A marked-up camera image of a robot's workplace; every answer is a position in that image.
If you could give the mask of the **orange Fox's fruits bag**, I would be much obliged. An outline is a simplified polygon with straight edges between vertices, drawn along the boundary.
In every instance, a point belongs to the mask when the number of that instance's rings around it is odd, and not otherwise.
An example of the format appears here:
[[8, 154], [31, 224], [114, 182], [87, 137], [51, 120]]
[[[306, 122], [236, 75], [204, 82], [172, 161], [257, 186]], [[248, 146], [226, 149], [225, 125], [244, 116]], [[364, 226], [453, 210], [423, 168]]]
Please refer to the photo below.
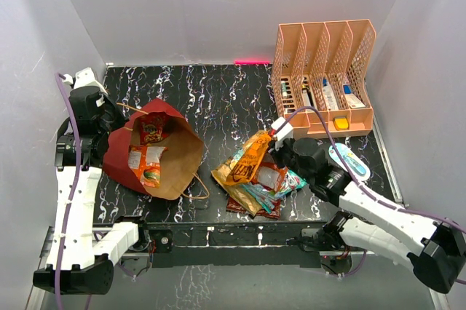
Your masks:
[[130, 146], [128, 167], [143, 186], [159, 188], [161, 182], [160, 159], [167, 150], [164, 146]]

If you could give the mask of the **gold snack bag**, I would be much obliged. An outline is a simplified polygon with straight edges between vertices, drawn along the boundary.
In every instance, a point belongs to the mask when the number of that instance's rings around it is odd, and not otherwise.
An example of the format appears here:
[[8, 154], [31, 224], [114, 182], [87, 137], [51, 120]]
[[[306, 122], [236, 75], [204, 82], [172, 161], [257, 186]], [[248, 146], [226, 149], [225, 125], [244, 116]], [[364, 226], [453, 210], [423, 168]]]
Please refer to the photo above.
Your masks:
[[227, 192], [231, 198], [233, 198], [238, 204], [246, 209], [250, 215], [256, 216], [257, 212], [262, 209], [262, 206], [240, 185], [226, 185], [226, 178], [232, 171], [232, 168], [235, 164], [236, 161], [231, 156], [222, 162], [219, 166], [217, 166], [217, 168], [212, 170], [211, 174], [216, 182]]

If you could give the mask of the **red paper bag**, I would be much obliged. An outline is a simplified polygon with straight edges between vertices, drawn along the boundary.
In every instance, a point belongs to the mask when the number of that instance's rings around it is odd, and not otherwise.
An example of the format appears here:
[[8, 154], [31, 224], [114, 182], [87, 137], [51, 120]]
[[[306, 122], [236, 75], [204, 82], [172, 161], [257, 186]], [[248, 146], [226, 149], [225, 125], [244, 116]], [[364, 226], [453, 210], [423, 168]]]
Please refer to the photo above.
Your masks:
[[117, 183], [156, 198], [175, 200], [196, 178], [204, 143], [184, 116], [159, 98], [136, 109], [111, 133], [103, 171]]

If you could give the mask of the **teal Fox's candy bag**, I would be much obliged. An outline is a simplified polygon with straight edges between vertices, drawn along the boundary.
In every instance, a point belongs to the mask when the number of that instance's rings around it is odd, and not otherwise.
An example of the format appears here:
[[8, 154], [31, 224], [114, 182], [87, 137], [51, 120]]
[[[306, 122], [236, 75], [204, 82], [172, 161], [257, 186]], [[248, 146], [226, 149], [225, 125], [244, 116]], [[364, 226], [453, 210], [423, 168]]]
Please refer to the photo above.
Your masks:
[[284, 198], [292, 191], [298, 191], [307, 185], [307, 182], [299, 177], [295, 172], [289, 170], [286, 172], [283, 182], [278, 190], [266, 187], [262, 183], [245, 183], [240, 184], [240, 188], [249, 193], [260, 205], [271, 213], [273, 207], [278, 201]]

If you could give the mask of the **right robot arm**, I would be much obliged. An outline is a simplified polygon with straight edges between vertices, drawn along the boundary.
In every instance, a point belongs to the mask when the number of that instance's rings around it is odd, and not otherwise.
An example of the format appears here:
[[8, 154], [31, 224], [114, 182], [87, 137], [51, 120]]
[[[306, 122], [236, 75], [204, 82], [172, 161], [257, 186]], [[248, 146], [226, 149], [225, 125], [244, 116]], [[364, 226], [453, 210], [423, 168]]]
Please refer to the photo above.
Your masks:
[[391, 202], [331, 164], [314, 139], [274, 138], [269, 153], [278, 167], [295, 172], [319, 199], [339, 208], [318, 234], [329, 247], [356, 247], [383, 256], [438, 293], [449, 293], [459, 282], [465, 234], [456, 223]]

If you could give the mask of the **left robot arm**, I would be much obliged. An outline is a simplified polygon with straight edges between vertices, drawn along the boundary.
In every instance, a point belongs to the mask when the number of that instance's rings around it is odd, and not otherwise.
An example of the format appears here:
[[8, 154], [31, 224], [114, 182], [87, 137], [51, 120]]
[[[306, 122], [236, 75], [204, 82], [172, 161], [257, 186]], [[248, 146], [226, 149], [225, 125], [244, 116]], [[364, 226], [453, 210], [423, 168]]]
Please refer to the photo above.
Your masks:
[[105, 295], [114, 267], [132, 248], [149, 246], [139, 217], [119, 218], [95, 241], [95, 194], [112, 131], [126, 123], [118, 106], [97, 86], [75, 87], [66, 101], [70, 116], [58, 130], [55, 148], [58, 200], [54, 234], [44, 268], [33, 285], [58, 295]]

